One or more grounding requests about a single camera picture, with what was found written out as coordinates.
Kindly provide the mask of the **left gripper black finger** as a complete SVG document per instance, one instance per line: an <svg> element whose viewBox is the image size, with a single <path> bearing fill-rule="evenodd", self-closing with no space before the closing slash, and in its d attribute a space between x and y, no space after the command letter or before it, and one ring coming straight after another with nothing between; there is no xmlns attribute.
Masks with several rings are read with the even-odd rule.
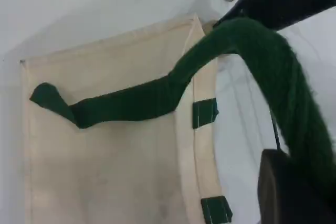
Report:
<svg viewBox="0 0 336 224"><path fill-rule="evenodd" d="M263 150L257 194L261 223L335 223L327 202L282 151Z"/></svg>

